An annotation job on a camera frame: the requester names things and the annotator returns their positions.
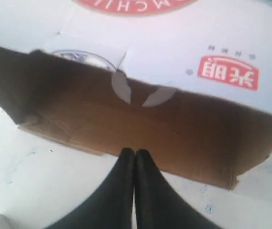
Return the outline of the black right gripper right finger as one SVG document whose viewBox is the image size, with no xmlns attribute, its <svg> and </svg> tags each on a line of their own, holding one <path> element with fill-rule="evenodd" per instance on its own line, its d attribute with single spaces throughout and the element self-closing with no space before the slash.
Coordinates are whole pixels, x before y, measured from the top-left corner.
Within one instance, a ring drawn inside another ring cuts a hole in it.
<svg viewBox="0 0 272 229">
<path fill-rule="evenodd" d="M 145 149 L 136 152 L 134 187 L 137 228 L 215 228 L 213 222 L 178 195 Z"/>
</svg>

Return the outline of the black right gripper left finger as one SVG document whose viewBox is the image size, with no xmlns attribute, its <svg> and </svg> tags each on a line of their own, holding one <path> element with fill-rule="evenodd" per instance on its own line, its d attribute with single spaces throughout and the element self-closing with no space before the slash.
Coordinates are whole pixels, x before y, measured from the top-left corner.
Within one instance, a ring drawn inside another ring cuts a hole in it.
<svg viewBox="0 0 272 229">
<path fill-rule="evenodd" d="M 123 148 L 100 186 L 49 229 L 130 229 L 133 205 L 134 151 Z"/>
</svg>

